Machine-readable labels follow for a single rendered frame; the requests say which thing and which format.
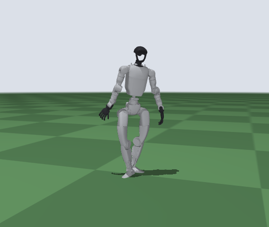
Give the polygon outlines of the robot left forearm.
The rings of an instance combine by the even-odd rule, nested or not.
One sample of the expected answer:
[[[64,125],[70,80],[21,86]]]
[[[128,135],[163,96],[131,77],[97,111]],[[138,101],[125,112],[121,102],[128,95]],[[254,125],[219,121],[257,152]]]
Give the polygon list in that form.
[[[161,101],[161,97],[160,97],[160,96],[161,96],[161,95],[160,95],[160,92],[154,95],[155,102],[156,102],[156,104],[157,104],[157,106],[158,106],[158,109],[159,109],[160,106],[163,107],[163,105],[162,105],[162,101]],[[163,109],[164,109],[164,107],[163,107]]]

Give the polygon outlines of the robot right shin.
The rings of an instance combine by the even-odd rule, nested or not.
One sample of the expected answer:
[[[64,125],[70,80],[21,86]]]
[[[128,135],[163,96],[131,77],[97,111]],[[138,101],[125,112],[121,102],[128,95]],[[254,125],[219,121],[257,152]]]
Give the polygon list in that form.
[[[126,164],[127,170],[132,172],[132,151],[131,148],[130,149],[125,149],[124,146],[121,145],[121,153],[122,153],[122,157],[123,160]]]

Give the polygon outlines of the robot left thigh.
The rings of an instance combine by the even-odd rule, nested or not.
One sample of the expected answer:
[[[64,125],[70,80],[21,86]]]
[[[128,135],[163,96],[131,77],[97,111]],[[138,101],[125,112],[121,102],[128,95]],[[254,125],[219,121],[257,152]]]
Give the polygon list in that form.
[[[145,141],[148,131],[149,131],[149,127],[150,127],[149,111],[146,108],[141,107],[140,113],[138,115],[140,116],[140,121],[139,121],[140,136],[137,136],[133,139],[133,143],[135,146],[140,146]]]

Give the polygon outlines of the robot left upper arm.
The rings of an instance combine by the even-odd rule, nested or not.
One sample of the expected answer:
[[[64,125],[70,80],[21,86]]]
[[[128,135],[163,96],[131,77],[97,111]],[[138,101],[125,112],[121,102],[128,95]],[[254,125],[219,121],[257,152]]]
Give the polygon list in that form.
[[[156,78],[155,78],[155,71],[152,69],[149,69],[149,82],[150,82],[150,86],[151,86],[151,92],[152,94],[157,94],[160,92],[160,89],[158,87],[156,87]]]

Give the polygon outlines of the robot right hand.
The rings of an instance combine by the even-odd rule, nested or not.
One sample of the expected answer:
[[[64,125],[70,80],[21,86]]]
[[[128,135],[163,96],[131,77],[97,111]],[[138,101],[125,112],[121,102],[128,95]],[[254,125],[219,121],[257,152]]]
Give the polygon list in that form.
[[[106,116],[108,116],[108,119],[109,119],[109,112],[110,112],[109,110],[111,110],[112,107],[113,107],[113,105],[110,108],[106,105],[106,108],[102,109],[102,111],[99,113],[99,116],[100,116],[100,118],[102,117],[102,120],[104,117],[104,121],[105,121]]]

